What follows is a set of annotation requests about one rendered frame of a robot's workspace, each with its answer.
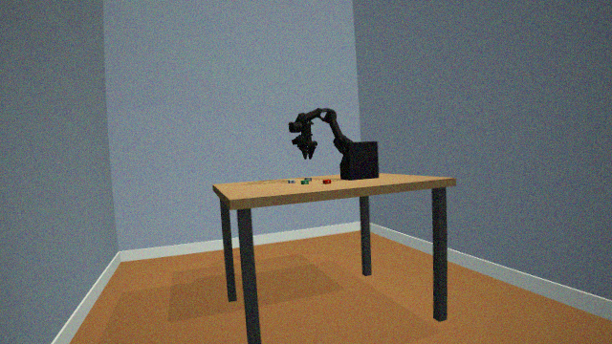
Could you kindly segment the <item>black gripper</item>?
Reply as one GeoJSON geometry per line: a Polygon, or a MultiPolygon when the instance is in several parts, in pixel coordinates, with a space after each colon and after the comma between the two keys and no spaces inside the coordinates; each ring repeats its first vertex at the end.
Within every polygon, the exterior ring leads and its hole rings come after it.
{"type": "Polygon", "coordinates": [[[301,150],[304,160],[307,159],[307,155],[309,156],[309,160],[312,158],[314,151],[317,147],[317,142],[316,141],[312,141],[312,135],[311,132],[304,132],[301,133],[304,136],[305,141],[304,142],[300,142],[297,144],[297,147],[299,147],[298,149],[301,150]]]}

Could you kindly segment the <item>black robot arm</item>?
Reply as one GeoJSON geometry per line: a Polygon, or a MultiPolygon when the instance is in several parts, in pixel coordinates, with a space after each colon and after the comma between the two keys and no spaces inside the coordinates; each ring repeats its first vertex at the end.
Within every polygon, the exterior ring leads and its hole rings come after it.
{"type": "MultiPolygon", "coordinates": [[[[344,136],[339,128],[337,123],[337,113],[335,110],[330,108],[316,108],[315,110],[309,113],[299,113],[295,122],[289,122],[289,131],[291,133],[304,133],[311,132],[311,125],[314,124],[311,119],[320,118],[322,121],[325,121],[330,124],[331,129],[334,133],[335,139],[333,140],[334,145],[340,151],[341,154],[344,155],[345,149],[347,147],[348,142],[353,142],[344,136]],[[323,118],[320,114],[323,112],[327,112],[325,117],[323,118]]],[[[304,136],[301,134],[295,137],[292,140],[293,145],[298,144],[300,142],[304,142],[304,136]]]]}

